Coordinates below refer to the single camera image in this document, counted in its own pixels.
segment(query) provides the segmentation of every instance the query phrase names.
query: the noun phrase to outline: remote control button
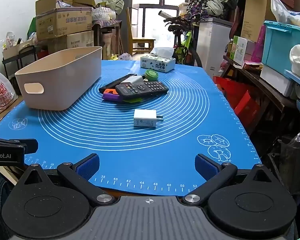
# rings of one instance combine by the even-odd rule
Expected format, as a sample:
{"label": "remote control button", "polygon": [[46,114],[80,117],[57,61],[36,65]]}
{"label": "remote control button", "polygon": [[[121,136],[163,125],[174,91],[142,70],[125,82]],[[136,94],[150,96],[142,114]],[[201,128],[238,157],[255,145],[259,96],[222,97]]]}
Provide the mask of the remote control button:
{"label": "remote control button", "polygon": [[137,85],[137,88],[139,88],[141,90],[146,90],[145,86],[143,86],[143,85]]}

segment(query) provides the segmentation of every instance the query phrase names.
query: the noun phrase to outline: tissue pack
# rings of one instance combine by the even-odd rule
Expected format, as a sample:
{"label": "tissue pack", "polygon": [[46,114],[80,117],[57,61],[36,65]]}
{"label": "tissue pack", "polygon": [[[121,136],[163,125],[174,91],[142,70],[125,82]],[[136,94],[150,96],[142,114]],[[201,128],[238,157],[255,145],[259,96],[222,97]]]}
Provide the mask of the tissue pack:
{"label": "tissue pack", "polygon": [[160,57],[153,53],[144,55],[140,58],[140,67],[153,69],[159,72],[169,72],[174,69],[175,64],[175,58]]}

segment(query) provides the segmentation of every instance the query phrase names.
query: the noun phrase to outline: black remote control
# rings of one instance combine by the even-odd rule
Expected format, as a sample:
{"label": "black remote control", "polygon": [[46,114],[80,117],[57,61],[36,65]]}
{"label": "black remote control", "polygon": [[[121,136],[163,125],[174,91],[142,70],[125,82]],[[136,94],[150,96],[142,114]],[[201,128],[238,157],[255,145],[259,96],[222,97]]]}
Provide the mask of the black remote control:
{"label": "black remote control", "polygon": [[154,81],[134,84],[120,84],[115,86],[115,90],[120,96],[128,99],[164,94],[169,91],[169,88],[160,81]]}

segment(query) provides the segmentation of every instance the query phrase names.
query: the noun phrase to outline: black trash bag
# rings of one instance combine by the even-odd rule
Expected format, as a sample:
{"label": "black trash bag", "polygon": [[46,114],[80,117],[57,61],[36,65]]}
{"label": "black trash bag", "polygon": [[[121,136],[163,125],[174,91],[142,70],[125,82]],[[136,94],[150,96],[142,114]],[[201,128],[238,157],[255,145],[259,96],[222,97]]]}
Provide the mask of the black trash bag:
{"label": "black trash bag", "polygon": [[288,144],[281,144],[279,172],[282,181],[291,194],[300,193],[300,133]]}

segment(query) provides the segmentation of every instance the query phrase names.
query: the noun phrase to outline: wooden chair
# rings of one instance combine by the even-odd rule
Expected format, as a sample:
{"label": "wooden chair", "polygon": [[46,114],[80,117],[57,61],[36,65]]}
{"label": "wooden chair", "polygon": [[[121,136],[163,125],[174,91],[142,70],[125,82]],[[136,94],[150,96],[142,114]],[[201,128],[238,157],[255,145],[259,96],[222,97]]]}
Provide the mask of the wooden chair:
{"label": "wooden chair", "polygon": [[[126,9],[127,13],[127,24],[128,24],[128,53],[132,56],[133,53],[150,53],[151,50],[154,48],[154,41],[155,39],[148,39],[148,38],[133,38],[132,30],[131,30],[131,20],[130,20],[130,13],[129,8]],[[134,43],[148,43],[149,47],[133,47]]]}

